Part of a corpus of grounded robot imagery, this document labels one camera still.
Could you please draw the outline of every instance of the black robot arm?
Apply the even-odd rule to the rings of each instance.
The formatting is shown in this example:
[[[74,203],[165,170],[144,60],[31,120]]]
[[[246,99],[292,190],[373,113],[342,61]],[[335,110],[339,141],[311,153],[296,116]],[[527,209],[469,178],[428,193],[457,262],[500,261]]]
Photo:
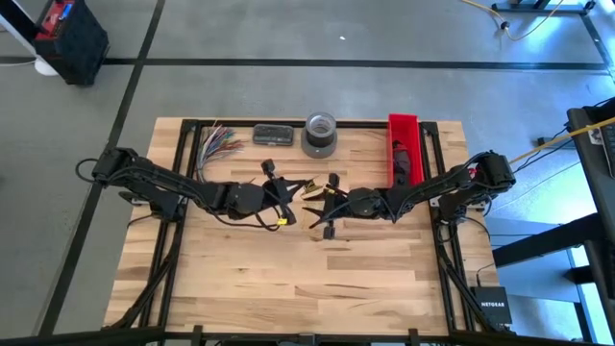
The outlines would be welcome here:
[[[393,223],[421,202],[438,199],[440,221],[456,222],[465,215],[468,205],[495,198],[509,190],[515,178],[506,157],[493,152],[475,155],[447,173],[414,186],[395,185],[391,188],[360,187],[348,192],[327,185],[321,196],[307,200],[325,199],[322,210],[306,208],[320,218],[310,227],[338,218],[386,219]]]
[[[280,223],[294,224],[296,218],[288,204],[292,202],[295,192],[309,181],[277,178],[271,160],[263,162],[261,167],[268,177],[268,181],[261,186],[237,182],[199,183],[153,164],[133,149],[112,148],[100,156],[92,170],[92,178],[104,187],[129,189],[131,192],[120,192],[124,199],[129,202],[148,202],[154,215],[169,221],[177,221],[181,217],[178,206],[187,198],[194,201],[197,207],[216,216],[219,221],[222,220],[218,215],[227,215],[232,220],[255,215],[261,226],[254,226],[264,227],[267,225],[264,225],[258,213],[279,206],[282,213]]]

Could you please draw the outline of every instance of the wire bundle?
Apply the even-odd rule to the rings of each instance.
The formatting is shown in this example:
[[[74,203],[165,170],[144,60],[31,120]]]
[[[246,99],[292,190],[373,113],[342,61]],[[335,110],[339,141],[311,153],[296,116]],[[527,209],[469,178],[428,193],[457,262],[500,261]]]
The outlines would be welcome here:
[[[242,153],[243,143],[241,140],[231,140],[234,130],[223,127],[211,127],[208,129],[207,136],[201,143],[197,160],[197,176],[199,182],[205,181],[203,169],[205,163],[226,158],[232,153]]]

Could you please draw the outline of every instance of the gray floor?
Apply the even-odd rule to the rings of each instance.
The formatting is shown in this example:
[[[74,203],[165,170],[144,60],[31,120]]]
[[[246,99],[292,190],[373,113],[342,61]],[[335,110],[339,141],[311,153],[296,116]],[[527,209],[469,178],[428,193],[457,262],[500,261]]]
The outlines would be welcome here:
[[[110,56],[136,57],[156,1],[87,3],[110,33]],[[42,1],[22,5],[35,13]],[[612,7],[604,1],[591,13],[609,48],[615,47]],[[508,18],[515,33],[540,19]],[[494,28],[487,14],[455,0],[167,0],[149,56],[602,61],[578,16],[557,15],[517,43]],[[25,55],[0,34],[0,56]],[[0,67],[0,337],[37,327],[87,192],[74,164],[100,154],[131,71],[104,66],[94,87],[79,88],[39,76],[28,65]],[[472,153],[493,149],[514,157],[534,138],[558,132],[567,109],[614,91],[606,73],[587,71],[146,66],[120,144],[144,154],[159,116],[305,117],[328,111],[340,118],[386,118],[412,112],[426,120],[463,121]],[[575,153],[562,151],[526,169],[515,188],[494,202],[492,215],[545,223],[583,216],[593,204],[577,161]],[[58,332],[100,327],[129,217],[130,207],[106,191]]]

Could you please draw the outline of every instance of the tape roll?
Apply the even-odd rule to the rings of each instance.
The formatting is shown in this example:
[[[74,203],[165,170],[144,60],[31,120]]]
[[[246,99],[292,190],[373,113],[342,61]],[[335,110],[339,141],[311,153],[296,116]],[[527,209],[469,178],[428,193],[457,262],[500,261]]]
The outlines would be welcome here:
[[[313,159],[324,159],[335,151],[337,132],[335,118],[329,113],[316,112],[306,121],[301,132],[301,148]]]

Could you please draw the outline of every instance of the wooden table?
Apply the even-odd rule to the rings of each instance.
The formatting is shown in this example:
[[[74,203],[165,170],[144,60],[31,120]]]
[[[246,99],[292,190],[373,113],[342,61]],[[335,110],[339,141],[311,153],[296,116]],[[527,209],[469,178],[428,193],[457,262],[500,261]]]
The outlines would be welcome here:
[[[150,160],[171,168],[181,123],[181,118],[158,119]],[[467,161],[461,123],[440,121],[438,127],[447,169]],[[259,164],[271,158],[276,173],[287,179],[316,177],[323,184],[335,172],[342,189],[387,186],[386,130],[338,129],[337,150],[325,160],[302,152],[300,130],[293,147],[256,146],[250,128],[236,130],[236,137],[246,140],[244,153],[206,165],[208,180],[255,179],[259,185],[265,180]],[[188,153],[189,143],[182,172]],[[433,162],[431,172],[435,175]],[[308,204],[300,193],[290,206],[297,224],[275,233],[234,229],[194,205],[188,207],[168,331],[189,332],[203,325],[207,333],[398,335],[416,328],[424,335],[448,334],[427,202],[396,225],[338,220],[336,239],[323,240],[323,226],[309,230],[316,216],[302,210],[322,203]],[[133,218],[148,213],[147,207],[135,208]],[[470,215],[483,221],[477,211]],[[263,218],[276,219],[268,212]],[[150,218],[128,230],[106,325],[115,322],[146,285],[159,223]],[[458,235],[468,284],[474,284],[476,271],[493,262],[491,247],[485,231],[474,223],[460,225]],[[480,279],[483,285],[498,284],[493,266],[482,270]],[[451,286],[462,329],[460,298]],[[150,323],[157,321],[159,306],[160,290]]]

